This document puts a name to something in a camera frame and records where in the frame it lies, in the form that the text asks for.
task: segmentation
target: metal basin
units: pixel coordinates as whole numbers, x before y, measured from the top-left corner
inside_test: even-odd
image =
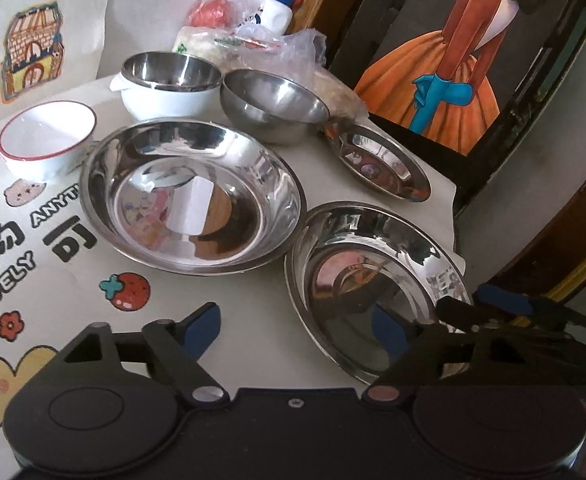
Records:
[[[259,70],[226,74],[220,98],[235,126],[270,144],[297,144],[329,119],[329,109],[310,90]]]
[[[411,202],[430,197],[428,177],[392,137],[352,121],[333,121],[324,136],[346,167],[373,189]]]
[[[309,212],[284,267],[311,337],[365,383],[393,362],[376,332],[380,308],[407,324],[429,324],[437,322],[439,299],[471,303],[460,272],[433,240],[399,216],[362,203],[334,202]]]
[[[122,254],[201,276],[280,257],[306,216],[304,191],[275,153],[243,133],[187,120],[108,136],[84,165],[80,198]]]
[[[170,92],[202,92],[222,82],[222,72],[213,63],[176,52],[135,54],[124,62],[121,73],[131,83]]]

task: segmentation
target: bowl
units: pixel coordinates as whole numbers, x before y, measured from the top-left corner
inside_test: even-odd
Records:
[[[324,128],[333,153],[369,187],[411,202],[430,197],[420,165],[392,137],[353,121],[331,121]]]
[[[90,147],[97,115],[75,101],[50,101],[13,117],[0,132],[0,154],[16,177],[54,182],[77,168]]]
[[[143,52],[129,57],[111,82],[138,121],[196,118],[218,103],[222,72],[205,59],[176,52]]]
[[[284,268],[291,300],[313,340],[365,383],[400,354],[404,335],[393,335],[390,345],[384,341],[385,312],[410,327],[438,322],[435,305],[445,296],[471,303],[459,270],[428,235],[389,211],[358,202],[328,203],[309,212]]]
[[[220,96],[234,126],[269,144],[297,144],[329,119],[329,109],[310,90],[260,70],[229,72]]]
[[[122,128],[91,152],[80,177],[90,223],[118,251],[157,269],[213,276],[284,255],[306,198],[277,154],[202,121]]]

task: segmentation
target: red flower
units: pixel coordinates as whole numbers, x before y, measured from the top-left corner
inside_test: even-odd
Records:
[[[13,310],[11,313],[5,312],[0,316],[0,337],[2,339],[13,342],[22,330],[24,330],[24,322],[17,310]]]

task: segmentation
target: metal bowl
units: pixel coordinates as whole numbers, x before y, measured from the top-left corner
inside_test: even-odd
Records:
[[[131,83],[169,92],[202,92],[222,83],[222,72],[213,63],[176,52],[135,54],[121,73]]]
[[[378,307],[408,323],[436,322],[445,296],[471,303],[446,253],[410,222],[358,202],[313,209],[284,260],[300,319],[322,351],[371,383],[391,364],[378,341]]]
[[[199,276],[275,260],[306,216],[302,186],[275,153],[240,132],[187,120],[108,136],[84,165],[80,199],[122,254]]]
[[[235,126],[271,144],[297,144],[319,132],[330,115],[310,90],[259,70],[226,74],[221,101]]]
[[[411,202],[430,197],[420,165],[390,136],[352,121],[332,121],[324,136],[333,152],[362,182]]]

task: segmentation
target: table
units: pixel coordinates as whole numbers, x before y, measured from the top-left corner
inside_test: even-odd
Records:
[[[108,89],[109,82],[110,78],[96,80],[56,97],[81,101],[95,110],[97,139],[133,122],[119,94]],[[230,125],[220,108],[207,119]],[[0,130],[5,123],[0,123]],[[320,139],[277,151],[297,173],[309,209],[336,200],[392,209],[438,241],[464,271],[464,261],[453,254],[455,186],[427,164],[420,161],[432,195],[415,204],[370,191]],[[179,276],[142,266],[92,230],[78,200],[78,176],[75,171],[45,188],[16,183],[0,157],[0,480],[18,470],[1,431],[7,401],[54,355],[54,349],[63,348],[91,322],[104,320],[114,332],[134,332],[155,319],[181,320],[205,302],[215,301],[222,310],[222,332],[201,364],[231,395],[240,386],[363,389],[363,384],[324,357],[307,335],[290,304],[281,259],[257,270],[215,278]],[[78,226],[95,234],[96,243]],[[62,251],[66,263],[52,251],[60,240],[66,240]],[[142,308],[127,309],[116,305],[115,299],[106,299],[100,285],[122,274],[150,285],[150,298]],[[139,371],[138,365],[125,367]]]

